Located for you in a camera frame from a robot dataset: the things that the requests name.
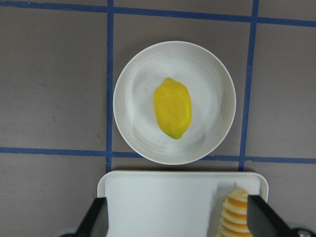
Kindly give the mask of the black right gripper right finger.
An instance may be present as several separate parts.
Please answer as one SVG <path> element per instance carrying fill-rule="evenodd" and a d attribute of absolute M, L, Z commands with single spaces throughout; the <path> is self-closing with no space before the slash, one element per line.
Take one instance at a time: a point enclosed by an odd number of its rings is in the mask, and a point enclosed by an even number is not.
<path fill-rule="evenodd" d="M 247 198 L 247 225 L 253 237 L 295 237 L 296 232 L 272 210 L 260 195 Z"/>

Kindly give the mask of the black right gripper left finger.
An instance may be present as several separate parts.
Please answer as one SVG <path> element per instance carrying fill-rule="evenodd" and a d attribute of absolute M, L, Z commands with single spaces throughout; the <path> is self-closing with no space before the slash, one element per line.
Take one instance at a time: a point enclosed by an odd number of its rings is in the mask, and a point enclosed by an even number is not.
<path fill-rule="evenodd" d="M 106 237 L 108 230 L 109 215 L 107 198 L 95 198 L 74 236 Z"/>

